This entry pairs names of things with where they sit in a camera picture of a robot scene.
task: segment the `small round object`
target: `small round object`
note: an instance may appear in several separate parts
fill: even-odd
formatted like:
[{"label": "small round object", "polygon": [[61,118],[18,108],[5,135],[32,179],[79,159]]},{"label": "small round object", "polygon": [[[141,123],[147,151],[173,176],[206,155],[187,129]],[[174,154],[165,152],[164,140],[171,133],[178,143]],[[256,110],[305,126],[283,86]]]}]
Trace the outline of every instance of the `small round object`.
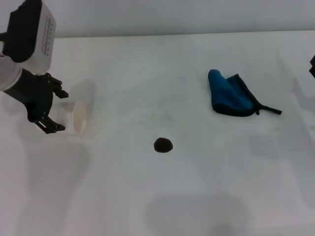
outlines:
[{"label": "small round object", "polygon": [[169,139],[158,138],[154,142],[154,150],[160,153],[167,153],[173,149],[173,144]]}]

